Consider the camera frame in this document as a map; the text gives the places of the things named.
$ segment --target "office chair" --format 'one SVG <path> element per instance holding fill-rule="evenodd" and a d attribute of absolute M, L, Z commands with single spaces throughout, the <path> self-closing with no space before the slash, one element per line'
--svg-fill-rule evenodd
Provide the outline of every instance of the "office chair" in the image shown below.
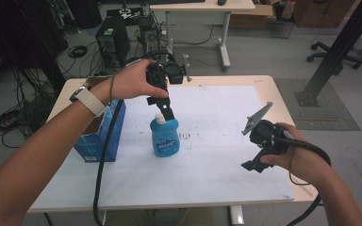
<path fill-rule="evenodd" d="M 325 57 L 328 53 L 328 51 L 331 49 L 331 47 L 325 45 L 324 43 L 320 42 L 320 41 L 317 41 L 317 43 L 315 44 L 312 44 L 310 46 L 310 48 L 312 50 L 316 50 L 318 47 L 320 47 L 321 49 L 323 49 L 326 53 L 316 53 L 316 54 L 312 54 L 310 56 L 307 57 L 306 61 L 307 62 L 312 62 L 314 60 L 314 58 L 316 57 Z M 353 69 L 358 69 L 360 67 L 360 65 L 362 64 L 362 59 L 359 59 L 357 57 L 354 57 L 354 56 L 349 56 L 349 55 L 346 55 L 343 59 L 346 59 L 346 60 L 349 60 L 353 63 L 355 63 L 352 68 Z M 337 67 L 335 68 L 334 72 L 333 72 L 333 75 L 338 75 L 340 73 L 340 71 L 342 71 L 343 69 L 343 65 L 342 63 L 340 62 Z"/>

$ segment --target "hand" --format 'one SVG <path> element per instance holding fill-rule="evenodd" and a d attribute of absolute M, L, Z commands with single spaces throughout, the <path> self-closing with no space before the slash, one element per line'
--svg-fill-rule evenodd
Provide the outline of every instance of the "hand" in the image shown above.
<path fill-rule="evenodd" d="M 286 123 L 277 124 L 285 127 L 295 139 L 306 141 L 295 126 Z M 332 170 L 316 153 L 293 145 L 289 145 L 286 153 L 264 155 L 260 158 L 260 161 L 289 170 L 292 174 L 313 186 L 321 182 L 322 176 L 326 175 L 328 170 Z"/>
<path fill-rule="evenodd" d="M 148 59 L 132 64 L 114 75 L 112 98 L 130 99 L 141 95 L 148 95 L 157 98 L 167 98 L 169 93 L 163 89 L 156 88 L 146 82 L 146 68 L 151 63 Z M 111 78 L 98 84 L 93 89 L 95 95 L 104 95 L 108 100 Z"/>

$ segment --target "white watch band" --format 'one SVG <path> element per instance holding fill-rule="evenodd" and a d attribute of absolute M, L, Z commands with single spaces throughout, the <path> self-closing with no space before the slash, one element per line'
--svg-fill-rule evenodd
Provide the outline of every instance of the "white watch band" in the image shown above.
<path fill-rule="evenodd" d="M 106 106 L 98 100 L 89 90 L 82 89 L 75 97 L 80 101 L 84 106 L 86 106 L 95 117 L 101 116 L 106 109 Z"/>

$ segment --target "bottle label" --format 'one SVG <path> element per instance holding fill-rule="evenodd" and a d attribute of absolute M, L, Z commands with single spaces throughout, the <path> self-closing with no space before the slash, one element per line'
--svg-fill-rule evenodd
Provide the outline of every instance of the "bottle label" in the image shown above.
<path fill-rule="evenodd" d="M 173 147 L 177 144 L 177 141 L 174 139 L 160 139 L 157 141 L 156 147 L 159 152 L 168 152 L 172 151 Z"/>

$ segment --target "watch face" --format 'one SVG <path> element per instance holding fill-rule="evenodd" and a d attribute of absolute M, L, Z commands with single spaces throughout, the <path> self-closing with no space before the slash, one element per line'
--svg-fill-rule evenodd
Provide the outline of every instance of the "watch face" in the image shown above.
<path fill-rule="evenodd" d="M 91 85 L 90 85 L 89 83 L 86 83 L 86 84 L 82 85 L 80 88 L 78 88 L 78 89 L 72 94 L 72 96 L 70 97 L 70 101 L 71 101 L 71 102 L 74 102 L 74 101 L 77 100 L 76 95 L 77 95 L 78 93 L 80 93 L 80 91 L 81 91 L 82 89 L 90 90 L 90 89 L 91 89 Z"/>

